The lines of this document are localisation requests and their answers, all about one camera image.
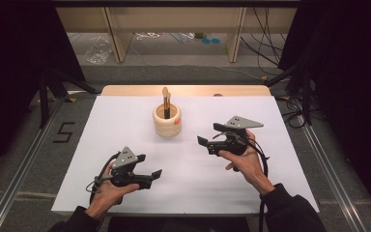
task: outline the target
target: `black curtain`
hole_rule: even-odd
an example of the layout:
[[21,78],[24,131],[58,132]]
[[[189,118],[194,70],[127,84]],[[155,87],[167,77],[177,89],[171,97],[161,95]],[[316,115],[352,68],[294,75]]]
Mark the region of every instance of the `black curtain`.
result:
[[286,71],[294,66],[311,40],[315,28],[321,22],[331,6],[331,0],[306,4],[297,8],[290,31],[288,33],[278,68]]
[[28,112],[46,66],[84,80],[54,8],[0,0],[0,157]]
[[[311,64],[315,96],[360,180],[371,195],[371,1],[336,1],[331,33]],[[300,8],[279,68],[294,65],[323,8]]]

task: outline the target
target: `human hand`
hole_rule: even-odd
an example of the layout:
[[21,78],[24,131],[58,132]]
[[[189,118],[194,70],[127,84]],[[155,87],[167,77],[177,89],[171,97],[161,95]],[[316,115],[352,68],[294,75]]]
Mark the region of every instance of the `human hand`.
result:
[[[246,130],[246,133],[248,135],[248,141],[255,145],[255,135],[249,130]],[[275,189],[270,180],[265,176],[258,154],[252,147],[247,146],[245,152],[240,156],[223,150],[219,151],[218,154],[226,160],[231,161],[225,169],[230,170],[233,167],[237,167],[246,181],[254,186],[260,194],[265,195]]]
[[[113,163],[109,163],[103,175],[109,175]],[[140,188],[137,184],[130,184],[125,187],[115,187],[109,180],[100,184],[98,193],[95,194],[89,208],[85,211],[91,218],[100,220],[113,205],[122,203],[123,196]]]

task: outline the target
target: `white tabletop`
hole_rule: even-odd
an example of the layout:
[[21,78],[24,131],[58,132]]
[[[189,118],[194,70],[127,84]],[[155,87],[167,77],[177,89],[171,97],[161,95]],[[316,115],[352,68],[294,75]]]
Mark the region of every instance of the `white tabletop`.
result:
[[233,116],[263,123],[255,133],[268,160],[269,177],[292,194],[306,198],[319,209],[305,179],[297,154],[273,97],[172,97],[182,110],[183,129],[173,138],[155,133],[152,113],[162,97],[97,97],[80,138],[68,173],[52,211],[68,214],[77,205],[88,207],[86,186],[99,175],[107,160],[125,146],[146,160],[134,173],[150,175],[162,169],[151,189],[124,197],[109,213],[126,216],[236,216],[259,212],[259,193],[243,175],[226,171],[229,161],[209,155],[197,143],[219,132],[213,123],[225,124]]

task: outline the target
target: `black sleeve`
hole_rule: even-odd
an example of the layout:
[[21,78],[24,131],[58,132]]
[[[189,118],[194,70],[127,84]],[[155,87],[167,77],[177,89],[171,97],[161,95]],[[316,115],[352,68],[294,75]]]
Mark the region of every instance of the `black sleeve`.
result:
[[326,232],[311,204],[299,195],[291,196],[282,184],[260,197],[268,208],[265,219],[270,232]]
[[78,206],[68,221],[56,223],[48,232],[96,232],[100,222],[89,217],[85,211],[85,208]]

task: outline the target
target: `metal rail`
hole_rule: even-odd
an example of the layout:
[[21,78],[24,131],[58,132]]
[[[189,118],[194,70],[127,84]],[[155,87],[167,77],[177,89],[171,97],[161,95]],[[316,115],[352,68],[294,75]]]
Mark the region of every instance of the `metal rail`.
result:
[[[301,123],[303,123],[302,117],[299,117],[299,120]],[[305,124],[304,132],[352,231],[366,231],[355,204],[353,203],[348,192],[343,187],[339,177],[336,175],[336,172],[329,161],[327,153],[325,152],[312,126]]]
[[20,187],[22,186],[32,164],[34,163],[36,156],[40,152],[47,132],[49,131],[53,119],[55,118],[56,113],[58,112],[62,103],[63,103],[62,99],[55,101],[49,119],[47,120],[44,127],[38,130],[38,133],[35,136],[35,139],[32,142],[31,146],[29,147],[29,150],[26,153],[25,158],[23,159],[22,163],[20,164],[19,168],[14,174],[11,183],[9,184],[8,188],[5,190],[2,198],[0,199],[0,227],[4,222],[5,217],[8,214],[9,210],[11,209],[14,203],[14,199],[16,198],[16,195],[20,190]]

